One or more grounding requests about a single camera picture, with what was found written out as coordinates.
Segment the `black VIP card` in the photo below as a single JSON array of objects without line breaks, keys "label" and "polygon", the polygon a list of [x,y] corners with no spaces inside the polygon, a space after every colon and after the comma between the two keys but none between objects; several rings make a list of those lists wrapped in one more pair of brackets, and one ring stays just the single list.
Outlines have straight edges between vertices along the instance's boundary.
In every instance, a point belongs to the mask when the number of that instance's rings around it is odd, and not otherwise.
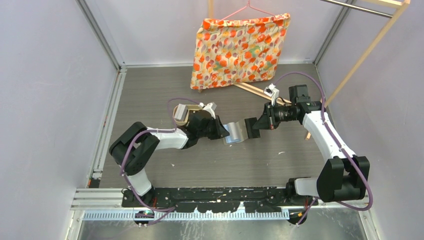
[{"label": "black VIP card", "polygon": [[261,137],[260,130],[254,128],[254,125],[257,121],[258,119],[256,117],[244,119],[248,139],[258,139]]}]

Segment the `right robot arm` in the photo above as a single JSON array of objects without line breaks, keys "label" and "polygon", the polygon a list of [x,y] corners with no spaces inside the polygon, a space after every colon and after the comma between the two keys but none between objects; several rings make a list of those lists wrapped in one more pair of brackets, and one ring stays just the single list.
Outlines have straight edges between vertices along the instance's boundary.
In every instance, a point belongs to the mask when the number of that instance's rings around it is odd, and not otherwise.
[{"label": "right robot arm", "polygon": [[282,122],[298,121],[315,140],[324,160],[318,177],[291,178],[286,184],[285,198],[299,205],[306,196],[323,202],[361,200],[365,197],[370,162],[351,150],[330,122],[320,101],[312,101],[308,87],[289,88],[290,104],[279,105],[279,90],[274,84],[264,89],[271,101],[264,104],[263,113],[253,124],[254,130],[274,130]]}]

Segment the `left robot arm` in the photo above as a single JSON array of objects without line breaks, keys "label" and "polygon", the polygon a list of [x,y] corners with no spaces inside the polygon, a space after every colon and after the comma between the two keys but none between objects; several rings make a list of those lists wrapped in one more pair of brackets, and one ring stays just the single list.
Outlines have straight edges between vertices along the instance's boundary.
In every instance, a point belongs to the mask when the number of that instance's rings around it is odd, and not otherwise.
[{"label": "left robot arm", "polygon": [[172,129],[151,128],[135,122],[113,142],[108,152],[120,166],[120,174],[135,191],[135,202],[148,207],[154,197],[145,167],[154,152],[184,150],[196,145],[201,138],[218,140],[229,135],[218,115],[199,110],[190,113],[185,124]]}]

